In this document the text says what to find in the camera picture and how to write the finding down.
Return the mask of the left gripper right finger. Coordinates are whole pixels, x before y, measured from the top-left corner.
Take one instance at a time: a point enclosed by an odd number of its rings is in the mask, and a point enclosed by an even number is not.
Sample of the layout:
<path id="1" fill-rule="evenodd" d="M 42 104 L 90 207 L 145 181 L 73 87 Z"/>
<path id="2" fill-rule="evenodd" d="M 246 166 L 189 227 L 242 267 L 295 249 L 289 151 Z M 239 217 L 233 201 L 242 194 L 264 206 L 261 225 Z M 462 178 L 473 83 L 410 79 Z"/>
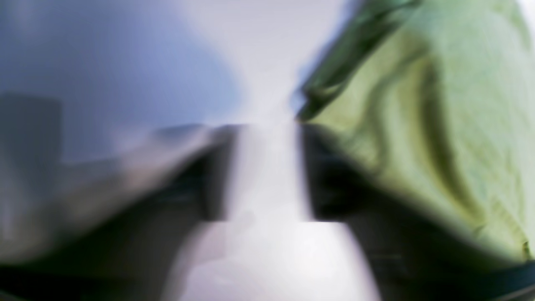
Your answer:
<path id="1" fill-rule="evenodd" d="M 510 263 L 440 229 L 374 186 L 302 125 L 313 217 L 349 227 L 382 301 L 533 301 L 534 261 Z"/>

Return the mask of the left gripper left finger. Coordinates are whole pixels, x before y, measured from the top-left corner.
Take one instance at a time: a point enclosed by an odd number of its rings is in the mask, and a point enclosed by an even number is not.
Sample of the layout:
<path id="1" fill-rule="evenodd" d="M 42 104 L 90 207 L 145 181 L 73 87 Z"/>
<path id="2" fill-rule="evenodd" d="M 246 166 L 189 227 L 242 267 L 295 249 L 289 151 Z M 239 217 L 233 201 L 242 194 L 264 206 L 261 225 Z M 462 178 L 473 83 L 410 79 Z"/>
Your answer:
<path id="1" fill-rule="evenodd" d="M 2 301 L 162 301 L 176 263 L 226 219 L 238 126 L 162 128 L 110 159 L 1 149 Z"/>

